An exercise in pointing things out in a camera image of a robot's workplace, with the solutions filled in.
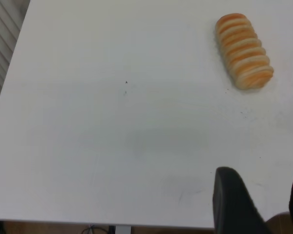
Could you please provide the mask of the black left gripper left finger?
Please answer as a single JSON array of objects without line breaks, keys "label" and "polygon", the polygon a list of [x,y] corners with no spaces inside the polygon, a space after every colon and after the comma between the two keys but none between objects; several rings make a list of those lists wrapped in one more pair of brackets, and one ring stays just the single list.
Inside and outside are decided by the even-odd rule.
[{"label": "black left gripper left finger", "polygon": [[270,234],[239,173],[219,167],[215,172],[213,220],[216,234]]}]

